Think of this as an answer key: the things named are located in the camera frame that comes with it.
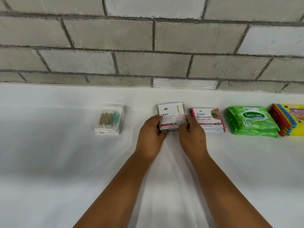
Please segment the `white brick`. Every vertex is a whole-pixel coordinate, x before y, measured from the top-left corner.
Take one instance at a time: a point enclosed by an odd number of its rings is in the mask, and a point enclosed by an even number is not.
[[[87,85],[83,75],[51,74],[51,73],[22,73],[26,82],[48,84]]]
[[[113,57],[110,52],[52,49],[40,50],[40,54],[52,71],[115,73]]]
[[[47,71],[34,49],[1,48],[0,69]]]
[[[104,15],[101,0],[7,0],[14,11],[44,14]]]
[[[290,83],[285,89],[284,92],[290,93],[303,93],[304,94],[304,84],[299,83]]]
[[[246,29],[237,24],[157,22],[155,50],[185,53],[232,53]]]
[[[4,2],[3,0],[0,0],[0,11],[7,11],[5,5],[4,5]]]
[[[238,53],[304,56],[304,27],[252,26]]]
[[[0,82],[25,82],[19,74],[11,72],[0,72]]]
[[[115,53],[120,74],[185,77],[190,55]]]
[[[200,19],[205,0],[105,0],[109,16]]]
[[[155,88],[215,89],[218,81],[154,78]]]
[[[91,85],[101,86],[145,86],[151,87],[151,79],[147,77],[113,77],[113,76],[97,76],[87,75]]]
[[[304,0],[209,0],[205,19],[294,22]]]
[[[77,48],[152,50],[152,22],[127,20],[65,20]]]
[[[70,47],[59,21],[0,17],[1,45]]]
[[[194,56],[189,77],[255,79],[270,58]]]
[[[264,91],[278,92],[284,87],[284,83],[276,82],[232,82],[222,81],[219,90],[235,90],[235,91]]]
[[[274,58],[259,79],[304,81],[304,59]]]

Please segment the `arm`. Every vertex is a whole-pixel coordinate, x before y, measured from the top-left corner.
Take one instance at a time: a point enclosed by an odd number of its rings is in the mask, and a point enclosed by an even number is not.
[[[161,116],[149,118],[142,126],[135,152],[105,190],[93,202],[74,228],[127,227],[142,180],[159,153],[168,131],[157,134]]]
[[[180,126],[181,146],[193,164],[217,228],[272,228],[209,156],[203,128],[186,116]]]

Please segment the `person's right hand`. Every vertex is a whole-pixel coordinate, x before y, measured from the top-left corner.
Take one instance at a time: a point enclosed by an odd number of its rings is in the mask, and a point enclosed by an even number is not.
[[[202,159],[208,156],[206,134],[199,123],[190,115],[186,115],[186,120],[190,125],[187,129],[186,124],[179,127],[179,141],[186,155],[191,161]]]

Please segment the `green wipes pack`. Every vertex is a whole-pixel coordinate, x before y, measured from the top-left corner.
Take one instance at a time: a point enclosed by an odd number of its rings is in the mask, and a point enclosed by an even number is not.
[[[237,135],[279,137],[279,127],[263,107],[228,107],[225,116]]]

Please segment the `sanicare logo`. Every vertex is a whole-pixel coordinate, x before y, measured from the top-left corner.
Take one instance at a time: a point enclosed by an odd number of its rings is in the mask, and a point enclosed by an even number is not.
[[[265,120],[266,116],[259,112],[248,111],[243,113],[243,117],[250,120]]]

